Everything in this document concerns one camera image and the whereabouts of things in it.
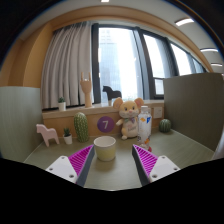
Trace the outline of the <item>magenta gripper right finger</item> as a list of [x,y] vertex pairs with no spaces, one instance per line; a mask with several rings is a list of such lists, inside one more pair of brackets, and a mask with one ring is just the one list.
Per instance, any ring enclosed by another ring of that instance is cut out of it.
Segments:
[[180,170],[165,155],[156,156],[137,145],[132,146],[132,156],[143,186]]

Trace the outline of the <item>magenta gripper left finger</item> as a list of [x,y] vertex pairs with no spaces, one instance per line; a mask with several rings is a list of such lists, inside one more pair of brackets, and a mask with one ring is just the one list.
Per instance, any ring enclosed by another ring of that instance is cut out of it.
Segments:
[[87,146],[69,157],[60,156],[47,168],[47,171],[83,187],[94,154],[94,146]]

